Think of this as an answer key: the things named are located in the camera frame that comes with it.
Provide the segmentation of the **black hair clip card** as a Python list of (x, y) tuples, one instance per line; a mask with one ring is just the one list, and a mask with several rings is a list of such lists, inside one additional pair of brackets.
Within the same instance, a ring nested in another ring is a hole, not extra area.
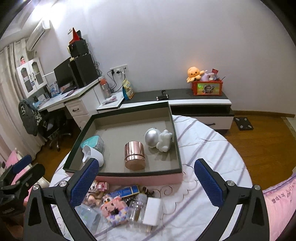
[(154, 191), (149, 190), (147, 187), (142, 187), (142, 190), (140, 191), (141, 194), (145, 194), (147, 197), (154, 197)]

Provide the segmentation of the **rose gold metal canister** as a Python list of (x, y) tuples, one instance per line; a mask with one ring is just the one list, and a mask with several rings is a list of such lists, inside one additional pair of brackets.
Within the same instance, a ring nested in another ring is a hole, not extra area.
[(125, 167), (132, 171), (145, 168), (144, 146), (139, 141), (130, 141), (125, 144)]

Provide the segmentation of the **clear plastic jar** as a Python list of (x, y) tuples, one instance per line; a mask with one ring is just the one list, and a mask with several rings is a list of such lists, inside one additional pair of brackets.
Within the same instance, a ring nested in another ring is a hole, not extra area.
[(144, 219), (147, 200), (147, 195), (140, 193), (134, 201), (130, 202), (126, 215), (128, 221), (142, 223), (142, 220)]

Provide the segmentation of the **white air conditioner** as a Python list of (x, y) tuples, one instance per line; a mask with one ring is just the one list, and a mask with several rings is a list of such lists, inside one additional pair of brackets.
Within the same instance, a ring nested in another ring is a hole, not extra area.
[(43, 35), (46, 34), (46, 32), (48, 32), (50, 29), (50, 20), (40, 20), (26, 42), (27, 50), (32, 51), (36, 47), (36, 44), (41, 39), (41, 37), (43, 37)]

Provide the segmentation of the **pink owl block figure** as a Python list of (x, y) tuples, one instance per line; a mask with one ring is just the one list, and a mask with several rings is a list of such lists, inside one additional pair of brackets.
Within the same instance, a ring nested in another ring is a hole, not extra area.
[(103, 196), (100, 210), (107, 222), (112, 226), (117, 226), (126, 222), (128, 206), (120, 196), (111, 197), (108, 194)]

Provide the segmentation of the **orange octopus plush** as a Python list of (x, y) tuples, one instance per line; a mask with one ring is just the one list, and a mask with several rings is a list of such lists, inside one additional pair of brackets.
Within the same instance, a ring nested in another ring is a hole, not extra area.
[(190, 67), (187, 71), (188, 77), (187, 77), (187, 83), (193, 82), (193, 81), (199, 81), (202, 77), (202, 75), (205, 73), (204, 70), (199, 70), (197, 67)]

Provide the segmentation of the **clear dental flosser box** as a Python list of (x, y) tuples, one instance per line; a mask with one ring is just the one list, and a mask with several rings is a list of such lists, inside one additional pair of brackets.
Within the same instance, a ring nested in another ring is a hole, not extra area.
[(98, 229), (101, 215), (97, 209), (91, 208), (85, 204), (75, 207), (75, 211), (83, 221), (85, 226), (94, 235)]

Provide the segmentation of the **blue card box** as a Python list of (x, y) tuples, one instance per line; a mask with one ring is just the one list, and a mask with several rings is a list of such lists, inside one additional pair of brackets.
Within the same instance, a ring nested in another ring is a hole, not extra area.
[(137, 185), (132, 185), (128, 187), (124, 187), (112, 192), (107, 193), (108, 196), (115, 198), (117, 196), (120, 196), (121, 198), (130, 197), (133, 195), (137, 195), (140, 193), (140, 190)]

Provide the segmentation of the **white astronaut figurine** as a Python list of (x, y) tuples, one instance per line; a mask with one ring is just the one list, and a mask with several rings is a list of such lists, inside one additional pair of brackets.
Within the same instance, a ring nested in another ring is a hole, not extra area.
[(166, 153), (171, 147), (173, 134), (167, 129), (161, 132), (157, 128), (150, 128), (146, 131), (144, 140), (150, 148), (156, 148), (160, 152)]

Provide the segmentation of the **teal oval plastic case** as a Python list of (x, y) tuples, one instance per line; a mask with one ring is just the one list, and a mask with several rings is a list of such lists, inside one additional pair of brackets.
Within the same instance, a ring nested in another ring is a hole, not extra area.
[(94, 136), (84, 140), (80, 144), (81, 149), (83, 149), (84, 146), (89, 146), (89, 147), (96, 149), (102, 153), (103, 149), (104, 149), (104, 141), (99, 135), (94, 135)]

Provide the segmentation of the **white glass door cabinet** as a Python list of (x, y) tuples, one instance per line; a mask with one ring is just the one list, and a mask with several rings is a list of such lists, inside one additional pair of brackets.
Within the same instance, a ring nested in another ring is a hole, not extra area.
[(34, 58), (22, 64), (16, 71), (27, 98), (48, 84), (39, 58)]

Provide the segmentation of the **green and pink tray box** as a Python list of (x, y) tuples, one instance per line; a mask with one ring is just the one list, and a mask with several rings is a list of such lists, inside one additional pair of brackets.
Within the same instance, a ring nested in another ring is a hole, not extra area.
[(103, 140), (103, 164), (97, 181), (114, 185), (162, 186), (183, 180), (182, 163), (171, 108), (167, 102), (93, 115), (82, 129), (63, 169), (72, 174), (91, 152), (81, 145)]

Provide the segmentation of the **pig doll figurine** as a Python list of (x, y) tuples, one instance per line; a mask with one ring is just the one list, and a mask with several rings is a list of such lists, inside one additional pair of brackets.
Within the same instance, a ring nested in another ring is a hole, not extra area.
[(98, 207), (101, 202), (102, 202), (102, 198), (104, 196), (104, 192), (89, 192), (86, 194), (83, 203), (87, 206), (96, 206)]

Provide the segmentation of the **black office chair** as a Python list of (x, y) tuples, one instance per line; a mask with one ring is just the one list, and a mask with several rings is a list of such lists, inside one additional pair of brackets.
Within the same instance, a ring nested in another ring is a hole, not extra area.
[(35, 137), (40, 134), (50, 141), (49, 148), (56, 142), (57, 151), (60, 151), (59, 140), (64, 136), (72, 137), (68, 128), (68, 121), (63, 110), (41, 113), (28, 99), (23, 99), (18, 104), (18, 112), (23, 126), (29, 135)]

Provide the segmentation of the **white pink block figure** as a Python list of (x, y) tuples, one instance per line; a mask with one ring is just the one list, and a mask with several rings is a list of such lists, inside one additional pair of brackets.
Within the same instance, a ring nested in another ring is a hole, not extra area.
[(89, 188), (89, 192), (106, 192), (109, 190), (109, 184), (107, 182), (93, 181)]

